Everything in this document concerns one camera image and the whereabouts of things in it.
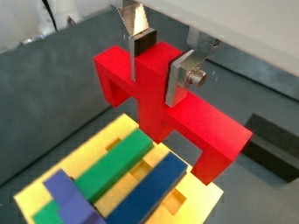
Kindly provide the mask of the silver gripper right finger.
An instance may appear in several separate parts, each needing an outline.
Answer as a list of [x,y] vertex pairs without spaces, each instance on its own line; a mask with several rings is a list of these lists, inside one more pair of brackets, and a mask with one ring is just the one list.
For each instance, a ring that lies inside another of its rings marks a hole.
[[221,41],[190,27],[187,44],[190,49],[170,62],[166,104],[174,107],[186,97],[188,86],[200,86],[207,78],[202,70],[203,61],[211,56]]

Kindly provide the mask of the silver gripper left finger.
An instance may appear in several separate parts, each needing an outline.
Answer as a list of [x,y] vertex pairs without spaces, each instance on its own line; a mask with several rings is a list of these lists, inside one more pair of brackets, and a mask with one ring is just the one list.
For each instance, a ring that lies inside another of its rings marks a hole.
[[131,78],[136,79],[136,57],[156,44],[156,30],[150,27],[146,7],[135,0],[110,0],[124,25],[130,52]]

